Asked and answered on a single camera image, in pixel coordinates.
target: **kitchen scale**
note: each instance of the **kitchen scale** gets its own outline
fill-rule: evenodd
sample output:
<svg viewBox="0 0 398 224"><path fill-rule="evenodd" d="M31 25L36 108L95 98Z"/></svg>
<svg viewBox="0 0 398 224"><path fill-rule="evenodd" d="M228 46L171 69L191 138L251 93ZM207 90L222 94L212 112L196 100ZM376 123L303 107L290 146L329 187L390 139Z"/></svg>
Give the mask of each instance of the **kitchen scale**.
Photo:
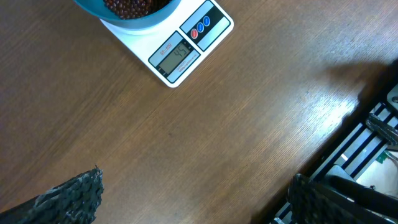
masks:
<svg viewBox="0 0 398 224"><path fill-rule="evenodd" d="M232 31L232 18L213 0L181 0L161 23L129 30L102 23L167 86L175 88Z"/></svg>

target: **blue bowl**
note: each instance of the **blue bowl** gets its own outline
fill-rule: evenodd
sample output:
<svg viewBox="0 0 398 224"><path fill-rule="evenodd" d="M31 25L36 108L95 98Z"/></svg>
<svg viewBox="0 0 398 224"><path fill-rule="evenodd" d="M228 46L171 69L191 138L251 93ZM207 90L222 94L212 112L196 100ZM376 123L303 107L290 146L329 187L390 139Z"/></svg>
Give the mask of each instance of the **blue bowl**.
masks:
<svg viewBox="0 0 398 224"><path fill-rule="evenodd" d="M111 12L104 4L103 0L75 0L75 2L91 15L96 16L104 21L131 30L141 30L156 26L171 15L181 0L172 0L159 11L148 16L137 19L120 19Z"/></svg>

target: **wood grain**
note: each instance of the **wood grain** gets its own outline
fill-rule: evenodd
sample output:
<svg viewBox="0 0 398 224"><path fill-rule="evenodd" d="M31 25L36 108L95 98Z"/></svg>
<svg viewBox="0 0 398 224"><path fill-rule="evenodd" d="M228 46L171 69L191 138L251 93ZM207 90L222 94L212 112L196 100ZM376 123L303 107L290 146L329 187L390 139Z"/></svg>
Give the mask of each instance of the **wood grain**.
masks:
<svg viewBox="0 0 398 224"><path fill-rule="evenodd" d="M0 211L104 170L95 223L248 223L398 56L396 0L219 0L167 88L73 1L0 7Z"/></svg>

